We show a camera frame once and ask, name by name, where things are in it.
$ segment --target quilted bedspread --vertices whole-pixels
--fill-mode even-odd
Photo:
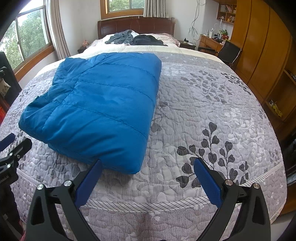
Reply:
[[[102,52],[151,52],[162,61],[157,105],[141,171],[123,175],[104,170],[87,204],[80,208],[102,241],[195,241],[216,211],[193,173],[193,161],[207,165],[236,184],[261,185],[273,222],[282,210],[287,183],[280,146],[262,107],[239,77],[215,56],[162,46],[127,46]],[[94,53],[77,55],[89,58]],[[59,63],[45,67],[23,89],[0,126],[0,139],[29,137],[18,128],[23,109],[51,86]],[[87,169],[33,138],[12,184],[26,221],[36,186],[61,185]],[[239,213],[235,207],[222,238]],[[73,233],[62,210],[63,227]]]

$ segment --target bed frame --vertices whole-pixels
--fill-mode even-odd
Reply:
[[[174,36],[175,19],[134,16],[98,21],[99,39],[104,38],[108,34],[122,32],[127,29],[134,30],[139,34],[167,33]]]

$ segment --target tree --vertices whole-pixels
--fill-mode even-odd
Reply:
[[[28,13],[27,18],[22,24],[19,24],[19,41],[21,42],[25,59],[46,44],[40,10]],[[3,49],[5,52],[12,69],[15,69],[22,62],[17,43],[15,21],[9,26],[0,42],[0,49]]]
[[[109,0],[110,11],[129,9],[131,1],[132,8],[144,8],[145,0]]]
[[[6,31],[2,41],[0,42],[1,48],[12,67],[14,69],[22,62],[22,57],[20,55],[19,47],[17,44],[17,37],[15,34],[15,21],[9,26]]]

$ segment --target wardrobe door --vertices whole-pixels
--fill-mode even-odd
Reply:
[[[247,84],[260,59],[269,24],[270,8],[263,0],[252,0],[251,18],[236,73]]]
[[[237,11],[235,16],[235,25],[231,34],[230,42],[241,49],[248,33],[252,0],[237,0]]]
[[[266,42],[257,67],[248,83],[256,89],[257,98],[265,99],[282,73],[290,46],[291,35],[276,12],[270,9],[270,21]]]

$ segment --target metal screw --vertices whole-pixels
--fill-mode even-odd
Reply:
[[[231,181],[230,179],[226,179],[225,184],[231,186],[233,184],[233,181]]]
[[[64,182],[64,186],[65,187],[70,187],[71,184],[72,184],[72,181],[71,180],[67,180],[67,181]]]
[[[254,186],[254,188],[256,188],[256,189],[259,189],[259,188],[260,188],[260,185],[259,185],[258,183],[254,183],[253,186]]]
[[[44,188],[44,185],[43,184],[39,184],[38,186],[37,186],[37,189],[38,190],[41,190],[41,189],[43,189]]]

